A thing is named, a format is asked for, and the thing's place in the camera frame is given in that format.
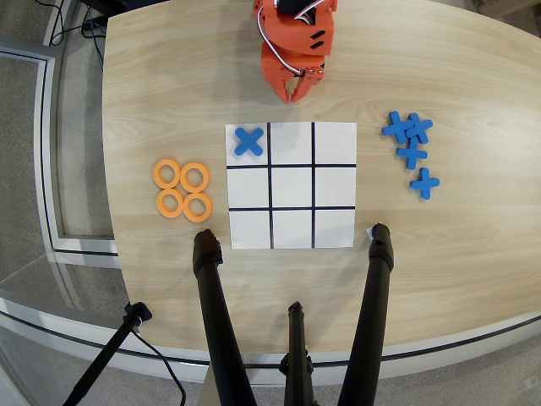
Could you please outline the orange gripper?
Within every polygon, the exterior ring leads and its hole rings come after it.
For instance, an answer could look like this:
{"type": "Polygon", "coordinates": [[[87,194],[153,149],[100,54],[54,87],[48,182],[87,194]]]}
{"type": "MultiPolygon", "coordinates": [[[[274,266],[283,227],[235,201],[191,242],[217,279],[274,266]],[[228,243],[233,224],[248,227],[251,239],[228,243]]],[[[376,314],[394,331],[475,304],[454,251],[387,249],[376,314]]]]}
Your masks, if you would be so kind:
{"type": "Polygon", "coordinates": [[[264,77],[284,103],[291,102],[289,88],[295,85],[295,79],[298,82],[292,93],[292,102],[299,102],[325,77],[322,67],[324,56],[301,54],[280,47],[272,49],[264,42],[261,58],[264,77]]]}

